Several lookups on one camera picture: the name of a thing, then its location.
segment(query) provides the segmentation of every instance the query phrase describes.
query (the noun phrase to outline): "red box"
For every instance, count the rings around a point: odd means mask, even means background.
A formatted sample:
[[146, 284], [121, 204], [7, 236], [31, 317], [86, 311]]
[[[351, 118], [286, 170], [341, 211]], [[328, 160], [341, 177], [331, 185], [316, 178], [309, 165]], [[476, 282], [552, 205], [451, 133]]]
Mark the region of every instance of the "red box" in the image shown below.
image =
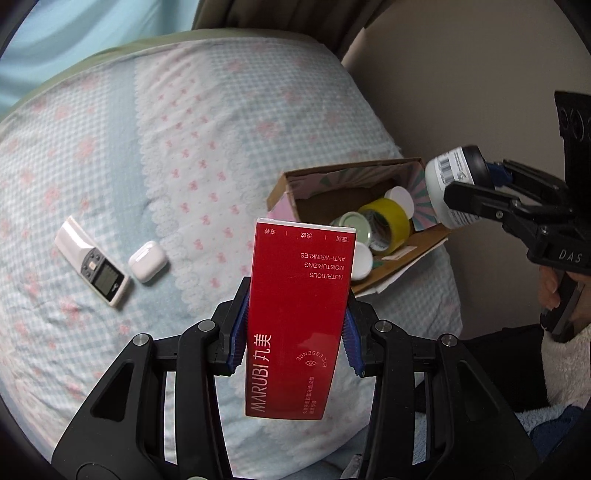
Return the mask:
[[246, 415], [320, 420], [335, 370], [355, 230], [258, 219]]

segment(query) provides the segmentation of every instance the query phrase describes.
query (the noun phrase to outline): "curtain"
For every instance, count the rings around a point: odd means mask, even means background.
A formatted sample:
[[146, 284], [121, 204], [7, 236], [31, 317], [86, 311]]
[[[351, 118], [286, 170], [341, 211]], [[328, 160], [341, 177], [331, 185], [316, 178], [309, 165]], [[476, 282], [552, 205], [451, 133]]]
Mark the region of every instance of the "curtain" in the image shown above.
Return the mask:
[[201, 0], [193, 29], [269, 28], [303, 33], [342, 59], [360, 30], [394, 0]]

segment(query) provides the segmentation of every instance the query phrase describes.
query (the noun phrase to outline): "metal screw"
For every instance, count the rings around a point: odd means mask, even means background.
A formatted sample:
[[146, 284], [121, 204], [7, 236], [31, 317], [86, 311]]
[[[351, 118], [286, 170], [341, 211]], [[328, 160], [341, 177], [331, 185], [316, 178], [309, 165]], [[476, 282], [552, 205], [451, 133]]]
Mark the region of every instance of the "metal screw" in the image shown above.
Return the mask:
[[199, 330], [201, 330], [202, 332], [210, 332], [215, 327], [216, 327], [216, 322], [214, 322], [213, 320], [204, 320], [202, 322], [199, 322], [199, 325], [198, 325]]
[[148, 343], [148, 340], [150, 339], [150, 337], [148, 336], [147, 333], [138, 333], [134, 339], [132, 340], [132, 342], [134, 343], [134, 345], [137, 346], [142, 346], [145, 345], [146, 343]]
[[446, 333], [441, 337], [441, 342], [445, 346], [456, 346], [457, 338], [454, 337], [451, 333]]
[[392, 324], [387, 320], [380, 320], [375, 322], [375, 329], [379, 332], [386, 333], [392, 330]]

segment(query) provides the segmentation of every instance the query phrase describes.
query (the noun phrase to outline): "jar lid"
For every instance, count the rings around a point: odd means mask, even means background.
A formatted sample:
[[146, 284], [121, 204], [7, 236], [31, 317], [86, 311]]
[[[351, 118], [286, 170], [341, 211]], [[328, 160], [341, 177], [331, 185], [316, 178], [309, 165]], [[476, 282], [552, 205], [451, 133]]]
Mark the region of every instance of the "jar lid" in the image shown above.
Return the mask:
[[369, 249], [369, 247], [361, 242], [355, 242], [351, 280], [363, 280], [370, 274], [373, 266], [374, 256], [371, 254], [371, 250]]
[[355, 241], [364, 245], [371, 243], [371, 227], [367, 218], [358, 212], [347, 212], [339, 219], [339, 226], [348, 226], [355, 229]]
[[395, 201], [399, 204], [404, 213], [406, 213], [407, 219], [410, 220], [414, 215], [414, 200], [412, 195], [404, 187], [394, 187], [389, 189], [384, 195], [387, 199]]

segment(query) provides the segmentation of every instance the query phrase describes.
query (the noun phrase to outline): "white fluffy fabric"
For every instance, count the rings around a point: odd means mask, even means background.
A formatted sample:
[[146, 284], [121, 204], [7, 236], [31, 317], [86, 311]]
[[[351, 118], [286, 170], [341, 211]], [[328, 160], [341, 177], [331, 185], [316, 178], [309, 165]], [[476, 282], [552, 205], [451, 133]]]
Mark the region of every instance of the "white fluffy fabric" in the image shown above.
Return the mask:
[[591, 396], [591, 325], [570, 342], [558, 343], [544, 332], [542, 362], [548, 402], [585, 408]]

